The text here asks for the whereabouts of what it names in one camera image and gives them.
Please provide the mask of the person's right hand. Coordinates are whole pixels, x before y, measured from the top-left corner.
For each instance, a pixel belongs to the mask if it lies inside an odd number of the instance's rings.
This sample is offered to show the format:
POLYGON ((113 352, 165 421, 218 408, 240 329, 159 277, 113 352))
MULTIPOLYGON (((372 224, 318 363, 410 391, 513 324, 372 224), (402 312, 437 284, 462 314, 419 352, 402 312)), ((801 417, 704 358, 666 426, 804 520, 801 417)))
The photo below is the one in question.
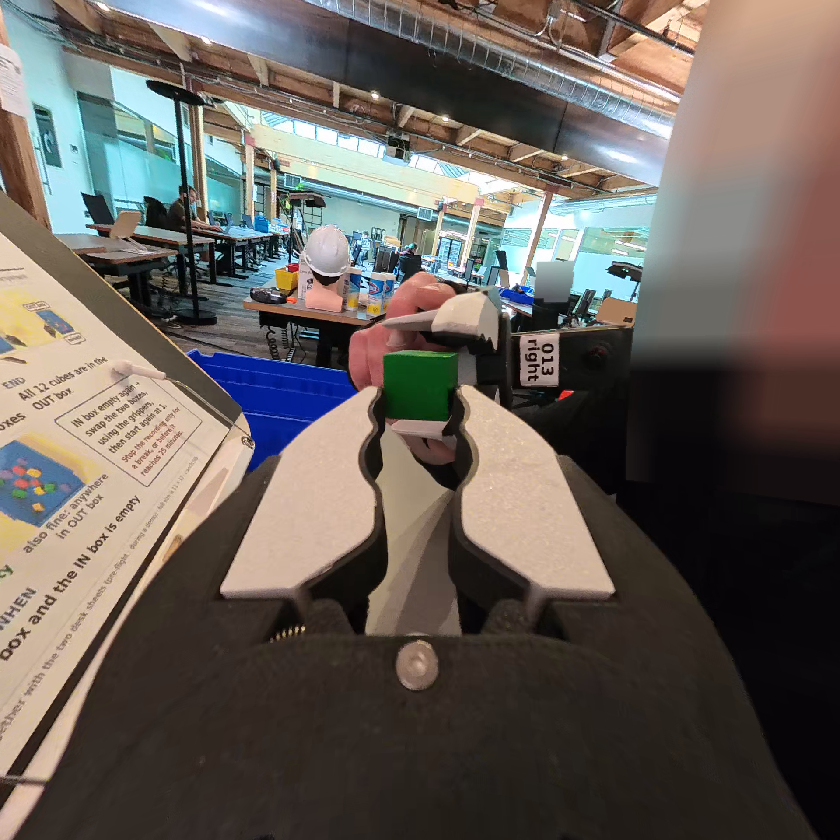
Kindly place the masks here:
POLYGON ((349 376, 358 392, 369 387, 383 393, 383 357, 404 350, 452 351, 451 349, 387 349, 383 321, 418 310, 435 309, 455 292, 425 272, 415 274, 397 289, 382 321, 357 331, 350 340, 349 376))

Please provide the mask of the pink mannequin head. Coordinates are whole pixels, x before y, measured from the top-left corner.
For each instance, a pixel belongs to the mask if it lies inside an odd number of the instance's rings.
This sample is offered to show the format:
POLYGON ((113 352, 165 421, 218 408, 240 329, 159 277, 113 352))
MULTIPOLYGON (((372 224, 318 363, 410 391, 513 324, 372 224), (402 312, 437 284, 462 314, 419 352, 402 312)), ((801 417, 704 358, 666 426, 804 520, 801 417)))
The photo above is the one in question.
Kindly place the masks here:
POLYGON ((324 276, 310 269, 309 274, 311 279, 308 281, 305 295, 305 308, 317 312, 341 314, 346 273, 337 276, 324 276))

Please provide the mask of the wooden post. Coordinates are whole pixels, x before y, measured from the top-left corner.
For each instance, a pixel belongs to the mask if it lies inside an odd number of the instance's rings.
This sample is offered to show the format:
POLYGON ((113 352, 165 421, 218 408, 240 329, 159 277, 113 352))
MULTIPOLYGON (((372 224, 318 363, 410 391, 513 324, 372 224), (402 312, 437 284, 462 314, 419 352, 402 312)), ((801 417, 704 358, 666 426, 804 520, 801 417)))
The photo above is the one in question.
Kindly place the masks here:
MULTIPOLYGON (((1 44, 12 48, 8 42, 3 18, 1 44)), ((1 172, 6 194, 36 221, 51 230, 44 187, 29 132, 28 116, 23 119, 2 109, 1 172)))

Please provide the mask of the blue plastic bin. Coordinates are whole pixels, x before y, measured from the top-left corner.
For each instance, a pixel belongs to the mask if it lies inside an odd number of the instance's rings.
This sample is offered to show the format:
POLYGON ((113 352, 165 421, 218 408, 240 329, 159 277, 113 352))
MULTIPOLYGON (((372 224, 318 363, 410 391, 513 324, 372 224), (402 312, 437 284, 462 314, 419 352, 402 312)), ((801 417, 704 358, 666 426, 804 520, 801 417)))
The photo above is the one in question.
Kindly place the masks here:
POLYGON ((248 470, 356 394, 345 371, 225 352, 191 350, 187 356, 243 410, 255 441, 248 470))

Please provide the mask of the white paper notice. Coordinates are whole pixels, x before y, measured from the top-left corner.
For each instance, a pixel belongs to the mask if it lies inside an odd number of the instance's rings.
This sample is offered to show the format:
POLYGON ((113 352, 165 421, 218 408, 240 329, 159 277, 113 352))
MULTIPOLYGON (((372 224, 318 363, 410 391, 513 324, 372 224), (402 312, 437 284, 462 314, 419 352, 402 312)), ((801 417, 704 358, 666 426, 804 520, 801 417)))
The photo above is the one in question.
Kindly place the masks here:
POLYGON ((25 89, 23 63, 18 53, 1 44, 1 109, 23 119, 28 116, 29 102, 25 89))

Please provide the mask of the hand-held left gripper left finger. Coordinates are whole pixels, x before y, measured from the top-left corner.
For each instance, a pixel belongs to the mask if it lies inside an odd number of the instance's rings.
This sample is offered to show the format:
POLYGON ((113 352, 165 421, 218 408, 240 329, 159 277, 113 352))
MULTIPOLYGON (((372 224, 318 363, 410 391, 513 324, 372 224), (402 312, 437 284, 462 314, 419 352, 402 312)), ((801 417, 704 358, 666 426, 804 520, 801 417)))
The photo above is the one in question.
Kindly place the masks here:
POLYGON ((352 611, 387 570, 383 394, 368 386, 281 452, 220 586, 227 599, 330 599, 352 611))

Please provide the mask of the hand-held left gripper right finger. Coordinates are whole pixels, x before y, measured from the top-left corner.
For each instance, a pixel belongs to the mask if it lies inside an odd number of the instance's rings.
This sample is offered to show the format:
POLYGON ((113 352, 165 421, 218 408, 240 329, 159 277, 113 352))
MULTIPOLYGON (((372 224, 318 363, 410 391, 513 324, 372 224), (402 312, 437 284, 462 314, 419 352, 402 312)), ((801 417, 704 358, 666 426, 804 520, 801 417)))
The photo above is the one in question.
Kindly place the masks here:
POLYGON ((465 473, 448 550, 456 588, 486 610, 513 598, 526 611, 612 598, 615 585, 551 446, 472 385, 458 388, 454 407, 465 473))

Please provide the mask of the long wooden desk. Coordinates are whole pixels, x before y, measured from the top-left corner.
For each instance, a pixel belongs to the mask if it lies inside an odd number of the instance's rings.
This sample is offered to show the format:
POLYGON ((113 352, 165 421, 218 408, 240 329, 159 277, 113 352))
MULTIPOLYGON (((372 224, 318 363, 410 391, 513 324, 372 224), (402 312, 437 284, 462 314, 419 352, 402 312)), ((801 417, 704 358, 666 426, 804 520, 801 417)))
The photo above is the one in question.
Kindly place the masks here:
POLYGON ((139 219, 139 213, 124 212, 114 224, 90 224, 87 233, 59 234, 57 237, 102 278, 115 279, 116 289, 128 288, 131 302, 141 309, 151 310, 152 291, 162 291, 151 285, 152 272, 165 269, 171 261, 175 262, 178 282, 175 296, 180 299, 191 297, 186 278, 190 253, 195 257, 206 254, 206 283, 217 283, 215 238, 211 230, 200 228, 193 235, 193 248, 189 249, 185 232, 138 225, 139 219))

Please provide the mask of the white hard hat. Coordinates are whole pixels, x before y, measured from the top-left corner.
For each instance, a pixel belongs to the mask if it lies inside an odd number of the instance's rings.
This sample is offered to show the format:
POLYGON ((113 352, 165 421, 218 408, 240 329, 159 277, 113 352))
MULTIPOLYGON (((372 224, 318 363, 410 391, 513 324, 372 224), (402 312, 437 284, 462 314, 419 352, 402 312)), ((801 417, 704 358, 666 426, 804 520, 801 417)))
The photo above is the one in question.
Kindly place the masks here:
POLYGON ((339 279, 351 266, 350 246, 343 231, 331 224, 313 230, 301 252, 301 264, 325 284, 339 279))

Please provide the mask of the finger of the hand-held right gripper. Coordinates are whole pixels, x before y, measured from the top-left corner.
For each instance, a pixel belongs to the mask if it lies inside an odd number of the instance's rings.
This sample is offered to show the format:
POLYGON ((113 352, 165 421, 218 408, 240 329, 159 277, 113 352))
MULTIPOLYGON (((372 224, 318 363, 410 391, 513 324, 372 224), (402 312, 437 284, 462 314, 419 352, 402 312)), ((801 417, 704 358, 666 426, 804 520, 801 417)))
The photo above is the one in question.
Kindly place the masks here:
POLYGON ((452 431, 447 431, 447 427, 448 421, 417 419, 395 419, 391 421, 392 431, 404 438, 437 440, 439 442, 455 439, 455 434, 452 431))
POLYGON ((388 318, 382 326, 387 349, 501 349, 506 339, 500 310, 481 291, 447 297, 435 309, 388 318))

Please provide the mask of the wooden work table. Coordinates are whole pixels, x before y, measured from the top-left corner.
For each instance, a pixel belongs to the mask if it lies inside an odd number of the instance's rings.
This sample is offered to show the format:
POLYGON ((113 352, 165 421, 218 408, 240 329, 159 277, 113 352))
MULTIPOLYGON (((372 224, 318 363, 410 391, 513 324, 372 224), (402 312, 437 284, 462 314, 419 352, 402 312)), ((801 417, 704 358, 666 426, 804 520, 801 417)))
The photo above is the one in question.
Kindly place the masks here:
POLYGON ((263 328, 282 329, 290 325, 318 331, 317 349, 314 363, 318 367, 332 367, 333 349, 347 350, 350 337, 360 329, 365 329, 384 319, 384 315, 369 318, 365 311, 341 311, 333 313, 307 309, 296 301, 272 304, 256 301, 251 297, 243 300, 243 308, 259 315, 259 325, 263 328))

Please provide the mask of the black floor lamp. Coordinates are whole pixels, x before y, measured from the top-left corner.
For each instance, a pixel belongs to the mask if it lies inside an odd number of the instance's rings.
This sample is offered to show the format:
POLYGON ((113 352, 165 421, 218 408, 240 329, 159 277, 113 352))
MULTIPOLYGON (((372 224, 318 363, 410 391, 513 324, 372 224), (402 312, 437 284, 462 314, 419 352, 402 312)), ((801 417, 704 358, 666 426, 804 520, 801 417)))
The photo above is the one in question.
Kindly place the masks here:
POLYGON ((203 100, 194 93, 162 80, 148 80, 146 87, 154 94, 171 100, 175 111, 175 137, 180 165, 181 183, 178 189, 178 198, 182 203, 183 224, 186 238, 185 266, 190 281, 190 305, 185 310, 180 310, 176 318, 182 324, 191 327, 211 327, 217 324, 217 316, 213 311, 202 309, 198 299, 195 242, 193 235, 193 217, 191 211, 190 186, 187 179, 186 168, 186 146, 182 119, 182 106, 202 106, 203 100))

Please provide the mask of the green wooden cube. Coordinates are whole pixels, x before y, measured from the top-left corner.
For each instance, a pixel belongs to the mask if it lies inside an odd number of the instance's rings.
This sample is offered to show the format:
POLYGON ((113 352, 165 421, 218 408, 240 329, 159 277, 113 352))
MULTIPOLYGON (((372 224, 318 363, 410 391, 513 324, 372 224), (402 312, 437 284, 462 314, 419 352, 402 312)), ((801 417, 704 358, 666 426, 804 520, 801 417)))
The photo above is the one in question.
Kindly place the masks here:
POLYGON ((383 357, 385 418, 446 422, 458 386, 459 355, 452 351, 404 350, 383 357))

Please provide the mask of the silver ventilation duct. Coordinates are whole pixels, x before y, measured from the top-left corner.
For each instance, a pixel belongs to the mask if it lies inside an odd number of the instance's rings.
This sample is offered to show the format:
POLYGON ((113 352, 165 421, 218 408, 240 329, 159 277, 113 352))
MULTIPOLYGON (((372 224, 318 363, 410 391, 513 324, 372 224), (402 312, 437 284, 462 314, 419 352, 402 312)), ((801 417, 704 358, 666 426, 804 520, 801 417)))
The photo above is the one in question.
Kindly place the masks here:
POLYGON ((310 1, 325 12, 488 70, 668 140, 681 96, 547 35, 429 2, 310 1))

